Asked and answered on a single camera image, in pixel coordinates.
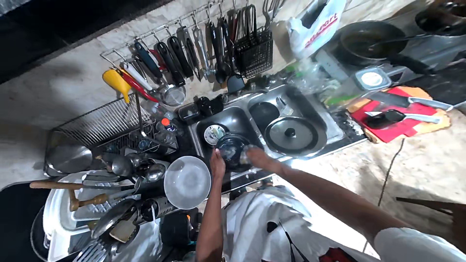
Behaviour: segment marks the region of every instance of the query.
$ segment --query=sink basin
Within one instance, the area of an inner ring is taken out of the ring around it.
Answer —
[[[258,106],[265,103],[269,103],[266,110],[257,110]],[[280,111],[283,110],[285,105],[291,108],[291,110],[288,109],[288,114],[285,116],[304,117],[322,129],[327,130],[325,121],[309,100],[294,86],[284,85],[282,88],[273,89],[267,94],[255,96],[249,100],[247,108],[253,120],[258,124],[260,132],[264,135],[264,130],[268,123],[280,116],[284,116],[283,114],[280,115]]]
[[[303,117],[316,127],[324,130],[327,136],[326,144],[331,144],[343,138],[343,131],[314,95],[302,94],[296,87],[284,84],[271,88],[265,94],[253,93],[236,98],[227,103],[222,112],[190,125],[190,135],[196,146],[197,154],[206,159],[210,158],[212,147],[204,140],[204,130],[212,124],[220,124],[228,128],[230,132],[244,135],[252,144],[262,147],[267,155],[278,161],[291,159],[292,157],[285,156],[269,148],[263,135],[268,124],[264,124],[264,119],[267,118],[267,121],[271,122],[284,116],[280,115],[279,109],[283,109],[281,101],[289,106],[286,116]],[[269,104],[267,108],[260,110],[259,113],[253,112],[251,114],[251,110],[254,110],[254,107],[261,103],[270,103],[271,105]],[[316,153],[313,152],[306,157],[311,157]],[[251,169],[242,173],[231,173],[231,180],[257,170]]]
[[[225,108],[222,112],[197,123],[196,133],[199,137],[201,149],[206,159],[210,158],[212,154],[212,147],[204,140],[204,131],[212,124],[225,126],[228,128],[229,132],[238,133],[249,139],[253,145],[262,147],[256,131],[244,110],[240,107],[232,106]]]

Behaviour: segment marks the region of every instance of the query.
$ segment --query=orange bottle cap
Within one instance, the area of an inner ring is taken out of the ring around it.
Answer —
[[[169,124],[170,124],[170,120],[168,120],[168,118],[162,119],[162,125],[169,125]]]

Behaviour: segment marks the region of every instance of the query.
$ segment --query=stainless steel sink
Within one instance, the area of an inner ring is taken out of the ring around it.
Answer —
[[[267,146],[261,129],[256,124],[258,117],[269,117],[268,112],[265,111],[263,115],[255,116],[256,119],[254,120],[249,111],[254,105],[262,102],[269,102],[275,107],[280,108],[280,104],[277,103],[277,97],[291,107],[293,110],[291,116],[307,118],[309,121],[323,128],[327,134],[327,144],[331,144],[343,138],[343,131],[312,94],[302,94],[296,87],[285,84],[273,87],[265,94],[255,93],[238,97],[226,104],[222,112],[192,124],[189,130],[198,155],[205,158],[210,157],[212,148],[204,140],[204,130],[213,123],[220,123],[226,126],[229,131],[242,133],[251,143],[262,145],[264,151],[270,157],[278,159],[279,161],[291,159],[289,156],[272,151]],[[258,171],[258,169],[253,168],[242,173],[232,173],[231,180],[256,171]]]
[[[196,134],[201,138],[199,140],[199,145],[203,156],[208,159],[212,154],[212,147],[203,139],[204,131],[212,124],[223,125],[228,128],[228,131],[243,135],[254,145],[261,145],[253,127],[253,123],[251,123],[249,119],[250,117],[246,115],[246,112],[244,112],[242,108],[231,106],[225,108],[218,114],[199,121],[196,127]]]

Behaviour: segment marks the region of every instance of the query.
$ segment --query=person's arm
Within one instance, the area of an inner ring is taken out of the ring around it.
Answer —
[[[378,232],[386,228],[410,228],[361,196],[328,180],[311,175],[269,157],[262,149],[251,148],[247,156],[252,164],[273,172],[348,226],[363,234],[373,244]]]
[[[225,162],[218,149],[214,149],[212,152],[210,168],[212,170],[212,189],[202,217],[196,245],[196,261],[198,262],[220,262],[222,260],[221,191],[222,180],[225,175]]]

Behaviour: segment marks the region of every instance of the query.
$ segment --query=wire basket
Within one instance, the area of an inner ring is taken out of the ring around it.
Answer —
[[[52,129],[63,132],[84,146],[92,149],[115,137],[128,133],[139,125],[135,94],[129,95],[130,103],[119,98]],[[142,121],[150,114],[141,109]]]
[[[257,36],[245,36],[235,45],[237,66],[245,78],[265,72],[273,65],[274,40],[272,31],[265,30]]]
[[[132,93],[129,99],[130,103],[125,103],[123,98],[119,98],[51,129],[47,136],[44,173],[63,175],[50,170],[47,164],[48,152],[62,137],[57,138],[56,134],[71,138],[91,150],[98,149],[98,152],[121,154],[125,148],[137,152],[157,151],[163,155],[175,152],[176,148],[155,139],[156,121],[140,107],[137,95]]]

